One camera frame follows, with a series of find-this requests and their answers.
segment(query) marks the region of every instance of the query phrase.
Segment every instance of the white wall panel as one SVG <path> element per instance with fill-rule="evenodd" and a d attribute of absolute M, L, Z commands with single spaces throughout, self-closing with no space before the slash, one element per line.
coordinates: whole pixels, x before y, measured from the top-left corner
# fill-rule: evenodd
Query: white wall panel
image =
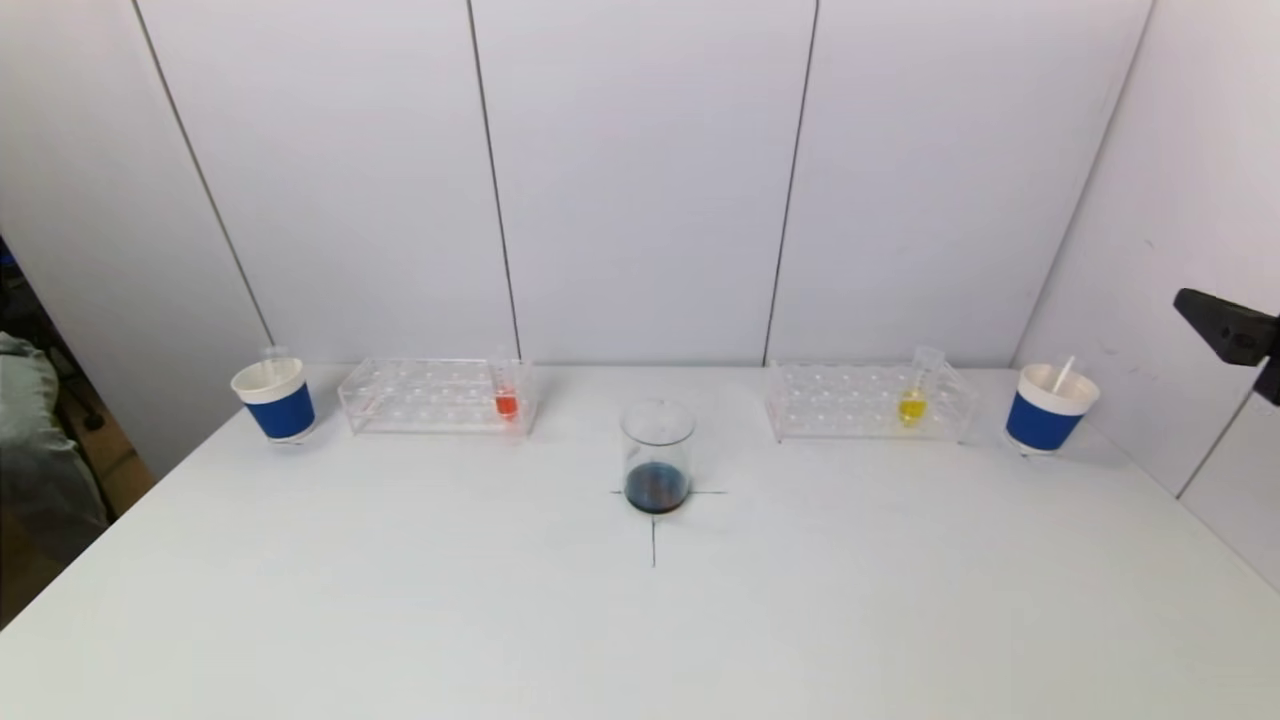
<path fill-rule="evenodd" d="M 525 355 L 759 363 L 812 0 L 475 0 Z"/>
<path fill-rule="evenodd" d="M 769 356 L 1014 356 L 1149 0 L 823 3 Z"/>
<path fill-rule="evenodd" d="M 1019 364 L 1075 354 L 1089 420 L 1170 492 L 1257 370 L 1224 365 L 1174 310 L 1194 287 L 1280 311 L 1280 12 L 1161 0 Z"/>
<path fill-rule="evenodd" d="M 271 334 L 515 350 L 466 0 L 142 0 Z"/>
<path fill-rule="evenodd" d="M 1280 410 L 1252 396 L 1183 502 L 1280 589 Z"/>
<path fill-rule="evenodd" d="M 0 3 L 0 234 L 163 475 L 266 333 L 129 3 Z"/>

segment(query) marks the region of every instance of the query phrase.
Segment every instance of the dark blue liquid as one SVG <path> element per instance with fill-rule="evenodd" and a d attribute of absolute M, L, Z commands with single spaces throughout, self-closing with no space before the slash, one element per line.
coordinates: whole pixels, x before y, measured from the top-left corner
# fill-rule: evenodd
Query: dark blue liquid
<path fill-rule="evenodd" d="M 637 510 L 662 515 L 689 497 L 689 478 L 675 465 L 645 462 L 627 473 L 626 496 Z"/>

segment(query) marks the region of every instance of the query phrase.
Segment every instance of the black clamp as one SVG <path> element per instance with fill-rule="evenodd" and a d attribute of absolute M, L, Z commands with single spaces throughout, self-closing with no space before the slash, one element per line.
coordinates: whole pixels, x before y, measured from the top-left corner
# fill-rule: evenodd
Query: black clamp
<path fill-rule="evenodd" d="M 1270 357 L 1253 391 L 1280 405 L 1280 316 L 1190 288 L 1178 291 L 1174 307 L 1224 363 L 1257 366 Z"/>

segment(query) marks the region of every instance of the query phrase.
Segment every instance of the paper cup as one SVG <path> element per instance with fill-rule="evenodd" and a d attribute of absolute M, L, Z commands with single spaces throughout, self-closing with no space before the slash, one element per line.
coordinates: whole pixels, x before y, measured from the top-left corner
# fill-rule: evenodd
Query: paper cup
<path fill-rule="evenodd" d="M 297 357 L 255 363 L 236 373 L 232 389 L 273 442 L 297 439 L 316 421 L 302 360 Z"/>
<path fill-rule="evenodd" d="M 1057 393 L 1050 392 L 1046 388 L 1053 386 L 1059 372 L 1052 365 L 1028 365 L 1018 379 L 1005 432 L 1024 455 L 1048 455 L 1062 447 L 1102 395 L 1098 386 L 1079 373 L 1068 373 Z"/>

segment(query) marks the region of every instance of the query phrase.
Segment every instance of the person's leg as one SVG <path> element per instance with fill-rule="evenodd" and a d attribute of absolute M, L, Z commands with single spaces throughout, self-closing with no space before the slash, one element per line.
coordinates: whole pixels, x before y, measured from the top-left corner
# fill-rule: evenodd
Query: person's leg
<path fill-rule="evenodd" d="M 69 564 L 106 529 L 106 510 L 55 402 L 54 366 L 0 333 L 0 502 L 41 551 Z"/>

